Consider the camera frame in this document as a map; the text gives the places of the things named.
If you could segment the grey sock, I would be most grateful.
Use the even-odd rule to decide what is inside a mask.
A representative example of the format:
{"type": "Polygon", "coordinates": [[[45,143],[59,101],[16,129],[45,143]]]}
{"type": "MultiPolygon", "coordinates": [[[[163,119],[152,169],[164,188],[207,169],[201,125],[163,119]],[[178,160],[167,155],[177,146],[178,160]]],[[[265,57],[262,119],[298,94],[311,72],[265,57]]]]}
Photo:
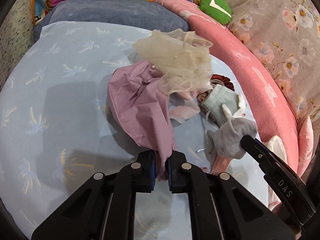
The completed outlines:
{"type": "Polygon", "coordinates": [[[230,117],[215,132],[207,131],[206,152],[216,153],[217,156],[228,159],[241,159],[246,154],[240,146],[242,137],[249,135],[254,139],[257,133],[257,125],[254,121],[230,117]]]}

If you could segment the mauve purple cloth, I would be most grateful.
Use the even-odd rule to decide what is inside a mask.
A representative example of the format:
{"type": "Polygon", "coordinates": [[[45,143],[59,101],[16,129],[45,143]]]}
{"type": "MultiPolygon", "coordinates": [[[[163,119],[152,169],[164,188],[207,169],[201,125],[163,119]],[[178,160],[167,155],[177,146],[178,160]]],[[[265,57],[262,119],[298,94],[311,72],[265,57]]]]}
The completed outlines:
{"type": "Polygon", "coordinates": [[[166,179],[165,162],[176,149],[169,97],[159,88],[160,74],[148,61],[118,68],[108,83],[113,118],[140,147],[156,153],[156,175],[166,179]]]}

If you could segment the cream tulle mesh fabric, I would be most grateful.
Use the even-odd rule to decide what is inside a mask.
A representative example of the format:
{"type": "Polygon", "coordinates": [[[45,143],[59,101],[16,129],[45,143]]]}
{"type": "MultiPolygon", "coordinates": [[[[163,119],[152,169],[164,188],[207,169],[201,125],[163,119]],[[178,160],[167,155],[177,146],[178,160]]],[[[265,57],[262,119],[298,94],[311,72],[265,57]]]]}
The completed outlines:
{"type": "Polygon", "coordinates": [[[210,89],[212,46],[212,42],[194,31],[182,29],[168,33],[154,30],[151,36],[132,45],[141,58],[161,73],[159,90],[167,95],[210,89]]]}

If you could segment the dark red velvet scrunchie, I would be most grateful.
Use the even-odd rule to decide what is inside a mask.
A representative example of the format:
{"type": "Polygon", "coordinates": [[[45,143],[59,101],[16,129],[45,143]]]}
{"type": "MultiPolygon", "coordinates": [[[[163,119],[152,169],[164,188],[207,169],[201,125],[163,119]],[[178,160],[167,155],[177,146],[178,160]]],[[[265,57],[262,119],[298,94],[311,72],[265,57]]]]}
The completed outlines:
{"type": "Polygon", "coordinates": [[[223,76],[223,75],[213,74],[212,77],[210,78],[210,83],[212,85],[222,85],[232,91],[235,91],[234,85],[231,82],[230,78],[223,76]]]}

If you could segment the white lined trash bin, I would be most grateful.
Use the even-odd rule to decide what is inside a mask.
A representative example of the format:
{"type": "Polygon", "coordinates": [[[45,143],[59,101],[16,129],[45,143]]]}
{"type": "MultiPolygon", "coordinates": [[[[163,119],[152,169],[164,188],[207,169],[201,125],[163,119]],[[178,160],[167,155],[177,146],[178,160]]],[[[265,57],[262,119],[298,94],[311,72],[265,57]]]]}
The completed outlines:
{"type": "Polygon", "coordinates": [[[269,141],[263,142],[263,145],[287,164],[286,150],[279,136],[274,135],[269,141]]]}

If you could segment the small pink printed pillow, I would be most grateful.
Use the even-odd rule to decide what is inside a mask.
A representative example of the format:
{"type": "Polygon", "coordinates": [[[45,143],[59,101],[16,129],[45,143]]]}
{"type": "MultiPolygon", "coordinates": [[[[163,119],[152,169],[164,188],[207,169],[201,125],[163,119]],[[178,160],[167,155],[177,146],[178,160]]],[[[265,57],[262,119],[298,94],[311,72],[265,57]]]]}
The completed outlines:
{"type": "Polygon", "coordinates": [[[303,122],[298,136],[298,168],[297,175],[301,177],[306,171],[313,153],[313,129],[310,117],[303,122]]]}

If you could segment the pink blanket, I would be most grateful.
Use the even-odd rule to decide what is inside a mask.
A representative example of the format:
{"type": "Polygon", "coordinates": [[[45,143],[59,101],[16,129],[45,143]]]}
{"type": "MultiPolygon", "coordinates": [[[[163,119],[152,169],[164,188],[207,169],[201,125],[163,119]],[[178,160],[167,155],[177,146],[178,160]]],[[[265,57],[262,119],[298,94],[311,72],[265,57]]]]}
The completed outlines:
{"type": "Polygon", "coordinates": [[[263,142],[279,136],[287,163],[298,171],[299,147],[296,117],[273,77],[260,61],[224,25],[185,0],[154,0],[186,20],[192,31],[213,43],[210,53],[226,63],[240,83],[257,122],[263,142]]]}

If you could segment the pink striped cloth piece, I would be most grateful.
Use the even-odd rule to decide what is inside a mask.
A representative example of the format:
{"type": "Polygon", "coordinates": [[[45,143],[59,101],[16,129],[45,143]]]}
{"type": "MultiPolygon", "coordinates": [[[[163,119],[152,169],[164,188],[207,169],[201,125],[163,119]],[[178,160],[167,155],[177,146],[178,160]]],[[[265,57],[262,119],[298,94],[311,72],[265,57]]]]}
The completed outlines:
{"type": "Polygon", "coordinates": [[[170,119],[177,121],[178,123],[182,124],[185,123],[187,120],[192,118],[193,116],[199,114],[200,109],[199,107],[194,106],[177,106],[169,111],[170,119]]]}

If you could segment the light green fabric pouch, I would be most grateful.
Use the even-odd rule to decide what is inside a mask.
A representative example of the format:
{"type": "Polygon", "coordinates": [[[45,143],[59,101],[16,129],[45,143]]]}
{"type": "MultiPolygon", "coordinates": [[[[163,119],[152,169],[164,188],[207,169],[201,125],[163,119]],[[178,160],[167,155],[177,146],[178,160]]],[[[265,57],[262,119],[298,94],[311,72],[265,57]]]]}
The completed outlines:
{"type": "Polygon", "coordinates": [[[200,108],[221,127],[230,117],[243,117],[246,102],[241,93],[237,94],[225,86],[216,85],[200,102],[200,108]]]}

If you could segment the grey floral quilt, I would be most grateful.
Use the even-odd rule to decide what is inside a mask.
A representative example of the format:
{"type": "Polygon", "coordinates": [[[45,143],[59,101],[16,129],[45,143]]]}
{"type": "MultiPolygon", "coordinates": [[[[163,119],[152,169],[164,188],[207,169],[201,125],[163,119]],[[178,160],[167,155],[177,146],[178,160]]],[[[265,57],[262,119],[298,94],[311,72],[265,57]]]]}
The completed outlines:
{"type": "Polygon", "coordinates": [[[319,122],[319,12],[311,0],[226,0],[228,29],[269,71],[299,124],[319,122]]]}

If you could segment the speckled mattress edge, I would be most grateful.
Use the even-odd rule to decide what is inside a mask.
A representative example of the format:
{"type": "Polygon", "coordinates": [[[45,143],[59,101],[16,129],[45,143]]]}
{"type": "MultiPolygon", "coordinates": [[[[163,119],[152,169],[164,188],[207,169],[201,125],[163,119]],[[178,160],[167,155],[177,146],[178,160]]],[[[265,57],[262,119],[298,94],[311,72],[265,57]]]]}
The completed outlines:
{"type": "Polygon", "coordinates": [[[1,87],[33,44],[31,0],[16,0],[1,25],[1,87]]]}

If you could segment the blue-grey plush cushion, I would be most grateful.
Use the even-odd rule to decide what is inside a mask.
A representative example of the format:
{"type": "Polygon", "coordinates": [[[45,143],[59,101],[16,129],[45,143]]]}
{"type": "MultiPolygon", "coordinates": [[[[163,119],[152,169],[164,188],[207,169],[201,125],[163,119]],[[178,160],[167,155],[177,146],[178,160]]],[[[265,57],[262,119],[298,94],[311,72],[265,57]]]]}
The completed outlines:
{"type": "Polygon", "coordinates": [[[66,0],[56,5],[34,27],[34,40],[44,26],[59,21],[103,22],[128,25],[148,30],[189,31],[186,20],[162,5],[145,0],[66,0]]]}

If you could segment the green plush toy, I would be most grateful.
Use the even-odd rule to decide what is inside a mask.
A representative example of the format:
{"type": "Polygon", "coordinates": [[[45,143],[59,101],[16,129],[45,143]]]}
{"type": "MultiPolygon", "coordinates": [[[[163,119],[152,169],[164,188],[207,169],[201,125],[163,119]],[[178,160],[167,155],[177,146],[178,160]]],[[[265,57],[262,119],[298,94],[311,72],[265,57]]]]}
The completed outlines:
{"type": "Polygon", "coordinates": [[[201,0],[199,9],[222,25],[232,19],[232,11],[226,0],[201,0]]]}

